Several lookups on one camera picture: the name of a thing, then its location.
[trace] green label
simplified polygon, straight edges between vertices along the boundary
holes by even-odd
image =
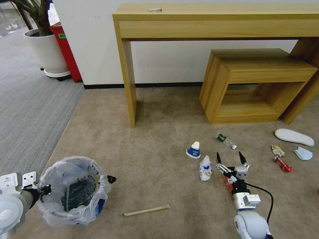
[[[65,34],[58,34],[60,39],[66,39]]]

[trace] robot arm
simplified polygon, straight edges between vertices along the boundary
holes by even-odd
[[[51,193],[50,185],[40,190],[34,184],[36,173],[23,175],[22,189],[16,191],[18,179],[16,173],[0,177],[0,239],[7,239],[16,232],[16,229],[24,222],[26,212],[43,195]]]
[[[241,239],[271,239],[273,237],[267,221],[253,211],[261,203],[260,197],[257,194],[250,194],[245,183],[250,164],[246,162],[241,152],[239,157],[242,163],[239,167],[223,165],[218,152],[216,158],[216,168],[226,177],[232,191],[234,206],[238,213],[234,218],[236,230]]]

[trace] plastic bottle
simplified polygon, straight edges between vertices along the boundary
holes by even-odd
[[[232,149],[236,149],[237,146],[232,143],[229,139],[227,139],[224,135],[221,133],[216,133],[215,138],[219,141],[223,142],[227,147],[231,147]]]
[[[199,176],[202,181],[207,181],[212,176],[212,167],[210,166],[210,158],[209,156],[205,156],[205,158],[199,163]]]

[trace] potted plant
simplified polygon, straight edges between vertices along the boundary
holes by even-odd
[[[39,63],[49,77],[63,77],[70,74],[60,47],[50,29],[48,9],[50,0],[11,0],[18,8],[29,13],[38,29],[24,34]]]

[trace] wooden console table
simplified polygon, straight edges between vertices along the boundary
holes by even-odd
[[[160,12],[149,9],[161,8]],[[123,4],[113,14],[131,128],[131,41],[298,39],[292,55],[319,67],[319,4]],[[291,123],[319,92],[319,70],[281,116]]]

